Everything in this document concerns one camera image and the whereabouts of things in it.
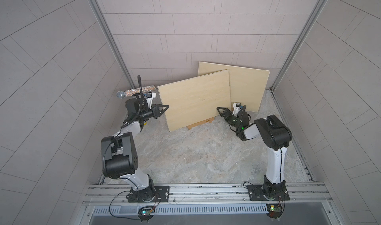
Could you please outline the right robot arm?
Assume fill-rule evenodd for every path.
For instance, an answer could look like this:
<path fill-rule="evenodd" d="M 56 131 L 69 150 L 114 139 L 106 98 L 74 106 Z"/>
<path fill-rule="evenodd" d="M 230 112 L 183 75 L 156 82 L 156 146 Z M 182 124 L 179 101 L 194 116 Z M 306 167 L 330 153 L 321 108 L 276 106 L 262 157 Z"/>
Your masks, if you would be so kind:
<path fill-rule="evenodd" d="M 284 178 L 284 163 L 287 149 L 293 139 L 289 128 L 276 115 L 259 118 L 251 123 L 246 106 L 239 103 L 234 104 L 233 110 L 218 107 L 217 111 L 240 140 L 248 141 L 261 137 L 267 146 L 267 171 L 263 185 L 244 182 L 250 200 L 288 201 L 290 198 Z"/>

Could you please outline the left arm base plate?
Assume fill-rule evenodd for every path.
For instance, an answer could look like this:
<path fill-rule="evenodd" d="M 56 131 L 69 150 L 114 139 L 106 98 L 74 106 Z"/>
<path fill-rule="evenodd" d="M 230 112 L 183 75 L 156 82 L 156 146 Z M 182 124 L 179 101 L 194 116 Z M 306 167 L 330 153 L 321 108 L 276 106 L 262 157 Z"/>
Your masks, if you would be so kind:
<path fill-rule="evenodd" d="M 130 190 L 130 193 L 126 196 L 129 203 L 153 203 L 153 202 L 168 202 L 169 200 L 169 186 L 154 186 L 147 187 L 144 190 L 134 191 Z"/>

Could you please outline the wooden easel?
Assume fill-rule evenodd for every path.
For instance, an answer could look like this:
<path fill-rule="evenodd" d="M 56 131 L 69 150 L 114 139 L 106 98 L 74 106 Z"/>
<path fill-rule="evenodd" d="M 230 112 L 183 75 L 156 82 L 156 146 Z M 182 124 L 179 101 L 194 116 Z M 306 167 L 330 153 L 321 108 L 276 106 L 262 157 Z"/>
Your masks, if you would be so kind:
<path fill-rule="evenodd" d="M 188 129 L 188 130 L 191 130 L 192 128 L 194 128 L 194 127 L 196 127 L 196 126 L 200 126 L 200 125 L 205 124 L 205 123 L 211 123 L 211 122 L 214 121 L 214 120 L 215 120 L 215 118 L 212 117 L 212 118 L 209 118 L 209 119 L 206 119 L 206 120 L 203 120 L 203 121 L 200 121 L 200 122 L 191 124 L 191 125 L 187 126 L 187 129 Z"/>

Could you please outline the plywood board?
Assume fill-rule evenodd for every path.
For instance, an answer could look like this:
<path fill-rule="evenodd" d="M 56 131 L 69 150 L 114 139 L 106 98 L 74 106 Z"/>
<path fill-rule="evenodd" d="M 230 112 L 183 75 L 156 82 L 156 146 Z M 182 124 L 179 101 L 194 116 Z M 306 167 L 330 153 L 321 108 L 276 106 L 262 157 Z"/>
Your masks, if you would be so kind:
<path fill-rule="evenodd" d="M 199 62 L 198 75 L 223 70 L 229 71 L 231 102 L 247 106 L 247 111 L 258 112 L 270 75 L 269 70 Z"/>
<path fill-rule="evenodd" d="M 158 87 L 169 131 L 218 115 L 218 107 L 231 103 L 229 71 L 223 70 Z"/>

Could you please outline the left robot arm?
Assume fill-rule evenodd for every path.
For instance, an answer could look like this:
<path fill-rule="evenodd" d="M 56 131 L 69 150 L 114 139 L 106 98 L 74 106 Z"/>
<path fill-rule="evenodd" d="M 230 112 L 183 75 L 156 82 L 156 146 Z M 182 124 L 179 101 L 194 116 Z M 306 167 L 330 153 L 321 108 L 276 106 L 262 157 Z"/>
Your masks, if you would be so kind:
<path fill-rule="evenodd" d="M 153 104 L 156 94 L 148 87 L 142 87 L 141 76 L 138 76 L 138 83 L 138 91 L 131 93 L 133 98 L 126 101 L 128 116 L 119 132 L 101 140 L 101 166 L 105 177 L 124 180 L 131 186 L 127 196 L 130 203 L 148 203 L 160 200 L 168 191 L 157 189 L 151 176 L 139 168 L 134 138 L 149 119 L 158 119 L 169 106 Z"/>

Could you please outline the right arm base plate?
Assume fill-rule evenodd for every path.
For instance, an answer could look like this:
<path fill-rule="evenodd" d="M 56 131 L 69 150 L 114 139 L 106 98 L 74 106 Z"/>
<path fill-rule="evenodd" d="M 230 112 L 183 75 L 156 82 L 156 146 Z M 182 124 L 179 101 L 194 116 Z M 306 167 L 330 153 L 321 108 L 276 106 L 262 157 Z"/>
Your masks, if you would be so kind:
<path fill-rule="evenodd" d="M 248 185 L 247 190 L 251 201 L 289 201 L 290 197 L 284 184 Z"/>

